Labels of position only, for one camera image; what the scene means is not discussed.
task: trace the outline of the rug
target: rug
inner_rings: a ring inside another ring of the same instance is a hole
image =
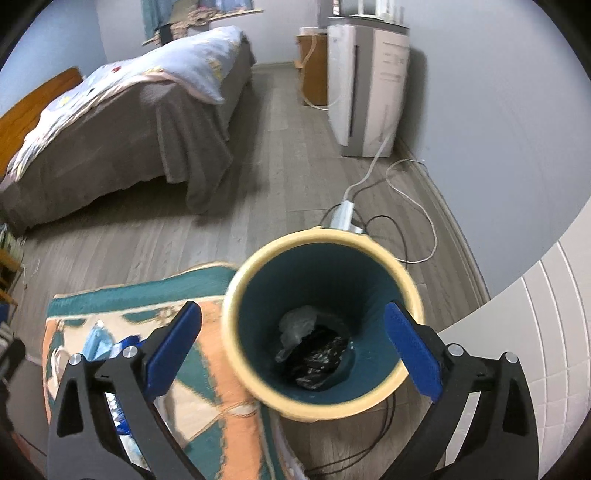
[[[278,414],[248,394],[225,358],[220,316],[234,273],[233,265],[216,262],[160,281],[55,296],[43,341],[47,418],[59,372],[98,320],[115,342],[129,335],[144,339],[193,300],[202,310],[202,329],[165,399],[174,437],[207,480],[305,478]]]

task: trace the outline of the air purifier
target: air purifier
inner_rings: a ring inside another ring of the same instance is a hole
[[[389,157],[402,110],[408,28],[373,15],[333,17],[329,35],[329,121],[340,153]]]

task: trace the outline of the yellow rim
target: yellow rim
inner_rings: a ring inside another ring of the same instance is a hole
[[[366,235],[334,229],[311,229],[278,238],[254,253],[234,275],[228,287],[222,309],[222,342],[240,382],[264,404],[283,416],[301,421],[341,419],[365,411],[387,398],[408,375],[406,367],[399,362],[382,383],[365,395],[333,405],[313,405],[280,394],[264,383],[250,367],[238,338],[238,312],[248,283],[263,265],[277,255],[313,243],[345,245],[369,255],[396,281],[404,304],[416,322],[424,323],[423,304],[412,278],[392,254]]]

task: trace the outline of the white tiled wall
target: white tiled wall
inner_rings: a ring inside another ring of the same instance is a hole
[[[472,355],[519,356],[530,386],[540,443],[540,477],[578,431],[591,400],[591,202],[550,250],[519,280],[441,332]],[[453,462],[474,415],[466,404],[447,449]]]

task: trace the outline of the gray laminate floor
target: gray laminate floor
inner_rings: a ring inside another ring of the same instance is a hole
[[[340,202],[344,189],[365,174],[370,159],[340,157],[326,113],[301,105],[296,88],[292,67],[255,69],[230,126],[235,162],[206,216],[196,218],[186,210],[182,184],[158,179],[103,197],[29,232],[24,259],[28,288],[23,289],[22,281],[15,288],[15,298],[22,301],[12,323],[29,352],[40,355],[45,310],[57,293],[155,280],[212,260],[240,264],[267,242],[317,225],[326,210]],[[431,229],[421,212],[383,181],[393,160],[378,163],[364,185],[369,188],[356,195],[356,207],[365,220],[393,216],[409,258],[422,258],[433,244]],[[440,331],[482,301],[457,238],[415,167],[403,164],[393,182],[423,204],[436,224],[435,256],[409,271],[423,298],[427,323]],[[401,237],[387,220],[376,220],[369,230],[395,255],[403,254]],[[38,271],[30,278],[37,260]],[[362,462],[330,478],[379,477],[427,407],[410,382],[403,384],[386,438]],[[303,463],[321,465],[367,447],[381,426],[382,409],[377,406],[339,421],[286,421],[285,428]]]

